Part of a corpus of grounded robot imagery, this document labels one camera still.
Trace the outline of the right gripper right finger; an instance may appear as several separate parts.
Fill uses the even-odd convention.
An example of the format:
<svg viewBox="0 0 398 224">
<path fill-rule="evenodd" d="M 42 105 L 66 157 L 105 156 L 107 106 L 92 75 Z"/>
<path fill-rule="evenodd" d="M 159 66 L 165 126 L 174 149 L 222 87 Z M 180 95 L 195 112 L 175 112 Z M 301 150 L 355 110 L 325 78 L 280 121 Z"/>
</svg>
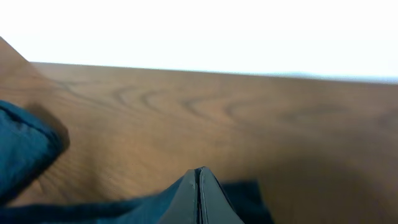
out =
<svg viewBox="0 0 398 224">
<path fill-rule="evenodd" d="M 243 224 L 231 207 L 211 170 L 203 167 L 199 174 L 200 210 L 204 224 Z"/>
</svg>

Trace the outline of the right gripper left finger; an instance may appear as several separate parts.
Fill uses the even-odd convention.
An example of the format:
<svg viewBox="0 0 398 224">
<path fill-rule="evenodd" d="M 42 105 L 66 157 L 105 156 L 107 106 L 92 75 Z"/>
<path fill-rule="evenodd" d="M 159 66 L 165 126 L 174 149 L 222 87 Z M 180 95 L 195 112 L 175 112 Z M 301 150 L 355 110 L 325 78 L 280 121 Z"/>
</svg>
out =
<svg viewBox="0 0 398 224">
<path fill-rule="evenodd" d="M 159 223 L 196 224 L 198 220 L 198 188 L 196 171 L 188 170 Z"/>
</svg>

